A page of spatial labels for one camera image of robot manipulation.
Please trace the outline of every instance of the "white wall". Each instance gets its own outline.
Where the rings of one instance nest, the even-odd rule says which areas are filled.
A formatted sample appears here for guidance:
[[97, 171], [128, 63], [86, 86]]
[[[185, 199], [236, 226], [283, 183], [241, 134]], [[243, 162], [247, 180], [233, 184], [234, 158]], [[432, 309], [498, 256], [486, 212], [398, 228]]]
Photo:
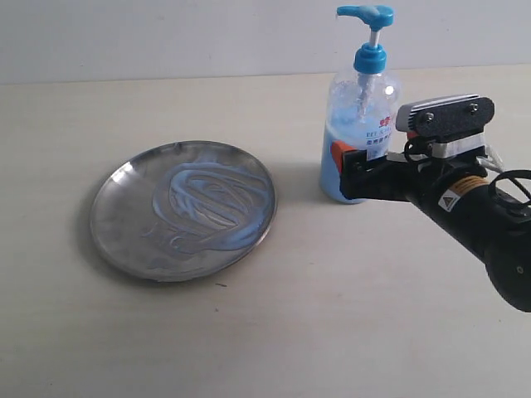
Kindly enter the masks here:
[[[368, 37], [345, 3], [0, 0], [0, 83], [333, 71]], [[395, 8], [390, 68], [531, 62], [529, 0], [367, 3]]]

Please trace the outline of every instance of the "robotic arm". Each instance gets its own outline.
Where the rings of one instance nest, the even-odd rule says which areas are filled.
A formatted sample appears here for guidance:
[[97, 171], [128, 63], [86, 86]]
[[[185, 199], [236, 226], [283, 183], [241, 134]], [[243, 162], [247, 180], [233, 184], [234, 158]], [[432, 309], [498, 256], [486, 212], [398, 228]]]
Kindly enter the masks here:
[[[397, 130], [408, 132], [402, 153], [367, 160], [343, 142], [331, 152], [347, 199], [409, 201], [485, 264], [498, 293], [531, 312], [531, 193], [518, 179], [529, 170], [504, 171], [485, 143], [494, 103], [455, 95], [403, 105]], [[488, 182], [487, 169], [498, 176]], [[520, 202], [497, 187], [510, 180], [529, 199]]]

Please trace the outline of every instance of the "screw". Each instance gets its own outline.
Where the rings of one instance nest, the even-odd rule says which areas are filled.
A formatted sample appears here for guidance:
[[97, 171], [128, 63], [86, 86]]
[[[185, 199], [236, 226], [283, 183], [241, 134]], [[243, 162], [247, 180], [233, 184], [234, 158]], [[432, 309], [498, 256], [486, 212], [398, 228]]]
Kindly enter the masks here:
[[479, 106], [478, 104], [470, 104], [468, 105], [468, 110], [470, 111], [470, 114], [475, 114], [478, 110]]
[[433, 118], [435, 118], [435, 115], [432, 112], [427, 112], [426, 114], [424, 114], [424, 121], [426, 123], [430, 123]]

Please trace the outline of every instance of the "blue liquid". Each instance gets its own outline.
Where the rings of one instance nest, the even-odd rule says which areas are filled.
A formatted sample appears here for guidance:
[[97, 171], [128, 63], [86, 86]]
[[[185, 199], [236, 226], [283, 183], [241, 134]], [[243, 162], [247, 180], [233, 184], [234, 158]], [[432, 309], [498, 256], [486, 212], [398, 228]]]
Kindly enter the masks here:
[[[348, 200], [339, 190], [339, 170], [335, 164], [334, 158], [332, 158], [332, 153], [330, 152], [330, 146], [332, 143], [334, 141], [341, 140], [357, 149], [367, 149], [368, 160], [384, 156], [389, 146], [391, 133], [390, 127], [386, 126], [383, 128], [374, 129], [373, 131], [367, 131], [367, 127], [364, 127], [365, 128], [361, 130], [362, 135], [355, 138], [345, 138], [343, 134], [333, 133], [328, 124], [324, 129], [319, 185], [326, 195], [340, 203], [358, 204], [366, 201], [367, 199]], [[352, 131], [352, 129], [355, 129], [355, 127], [350, 125], [348, 126], [348, 129]]]

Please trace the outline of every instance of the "yellow warning sticker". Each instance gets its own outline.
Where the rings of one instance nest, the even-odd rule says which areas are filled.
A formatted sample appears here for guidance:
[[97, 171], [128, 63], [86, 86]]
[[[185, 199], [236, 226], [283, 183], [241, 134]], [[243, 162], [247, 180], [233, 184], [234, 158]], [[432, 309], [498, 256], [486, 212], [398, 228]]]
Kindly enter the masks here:
[[478, 176], [461, 178], [442, 194], [441, 199], [439, 199], [439, 206], [450, 212], [464, 195], [474, 188], [484, 185], [489, 185], [489, 183], [484, 178]]

